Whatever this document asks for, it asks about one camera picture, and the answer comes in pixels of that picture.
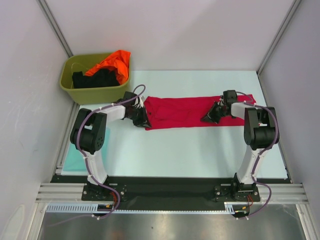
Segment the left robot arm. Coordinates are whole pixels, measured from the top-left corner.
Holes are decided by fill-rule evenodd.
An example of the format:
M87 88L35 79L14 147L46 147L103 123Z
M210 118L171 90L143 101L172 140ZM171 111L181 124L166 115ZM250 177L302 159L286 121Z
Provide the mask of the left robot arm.
M81 108L71 130L70 142L84 158L87 182L82 199L105 200L116 193L107 185L108 174L104 166L102 148L105 143L107 124L130 119L134 126L150 128L144 98L126 91L123 98L110 105L90 110Z

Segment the magenta red t shirt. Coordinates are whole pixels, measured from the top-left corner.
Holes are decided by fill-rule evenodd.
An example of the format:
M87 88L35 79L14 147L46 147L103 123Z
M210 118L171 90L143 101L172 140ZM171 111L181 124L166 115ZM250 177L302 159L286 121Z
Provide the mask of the magenta red t shirt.
M149 96L144 101L151 127L145 130L195 127L243 126L244 120L231 116L223 117L219 123L203 122L201 118L210 110L219 96L159 98Z

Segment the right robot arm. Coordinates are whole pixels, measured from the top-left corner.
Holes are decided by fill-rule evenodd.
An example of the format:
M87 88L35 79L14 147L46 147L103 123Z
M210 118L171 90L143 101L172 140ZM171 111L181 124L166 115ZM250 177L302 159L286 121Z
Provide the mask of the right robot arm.
M202 122L218 124L223 118L244 121L243 138L246 151L239 170L230 185L214 188L217 202L259 202L257 172L267 152L279 142L279 126L274 107L257 105L253 97L240 100L240 91L226 90L201 118Z

